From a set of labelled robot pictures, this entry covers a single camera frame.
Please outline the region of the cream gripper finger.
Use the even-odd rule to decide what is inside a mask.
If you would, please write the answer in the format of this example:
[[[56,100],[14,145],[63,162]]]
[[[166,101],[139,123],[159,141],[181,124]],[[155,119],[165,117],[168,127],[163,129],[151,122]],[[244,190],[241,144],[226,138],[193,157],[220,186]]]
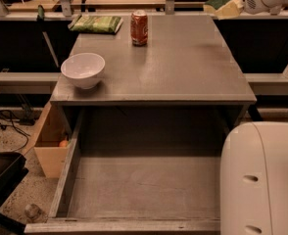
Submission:
[[[230,0],[218,10],[216,10],[216,17],[219,20],[228,20],[237,18],[243,11],[243,3],[241,0]]]

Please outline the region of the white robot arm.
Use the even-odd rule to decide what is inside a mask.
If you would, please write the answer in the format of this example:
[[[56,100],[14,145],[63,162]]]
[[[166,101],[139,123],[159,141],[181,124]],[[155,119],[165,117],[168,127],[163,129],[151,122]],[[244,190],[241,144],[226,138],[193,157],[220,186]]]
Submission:
[[[288,123],[234,128],[219,176],[220,235],[288,235]]]

